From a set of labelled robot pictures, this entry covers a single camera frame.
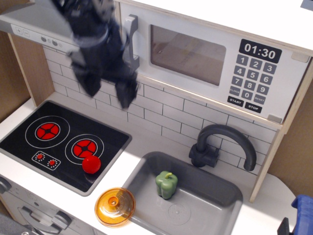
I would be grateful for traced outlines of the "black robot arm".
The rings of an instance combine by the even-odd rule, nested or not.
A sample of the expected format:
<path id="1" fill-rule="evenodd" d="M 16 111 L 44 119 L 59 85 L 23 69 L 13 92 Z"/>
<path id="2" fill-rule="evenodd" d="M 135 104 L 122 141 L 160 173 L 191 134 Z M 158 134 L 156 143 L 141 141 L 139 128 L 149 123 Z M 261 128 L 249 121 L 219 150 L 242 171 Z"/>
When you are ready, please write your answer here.
<path id="1" fill-rule="evenodd" d="M 95 96 L 101 80 L 113 82 L 123 109 L 136 98 L 139 64 L 132 57 L 131 37 L 136 30 L 121 29 L 114 18 L 112 0 L 54 0 L 53 5 L 69 23 L 79 47 L 67 55 L 76 78 L 90 96 Z"/>

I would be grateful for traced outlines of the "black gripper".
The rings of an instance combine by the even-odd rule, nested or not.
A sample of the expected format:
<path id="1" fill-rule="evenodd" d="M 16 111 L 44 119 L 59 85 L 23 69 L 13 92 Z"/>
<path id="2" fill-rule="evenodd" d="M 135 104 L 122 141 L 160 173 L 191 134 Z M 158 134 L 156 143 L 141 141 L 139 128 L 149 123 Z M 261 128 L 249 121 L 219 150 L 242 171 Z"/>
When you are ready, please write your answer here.
<path id="1" fill-rule="evenodd" d="M 137 95 L 137 74 L 123 60 L 125 43 L 115 17 L 67 14 L 66 19 L 72 38 L 79 46 L 79 51 L 70 57 L 74 74 L 84 91 L 94 97 L 100 90 L 101 79 L 114 82 L 122 109 L 128 109 Z"/>

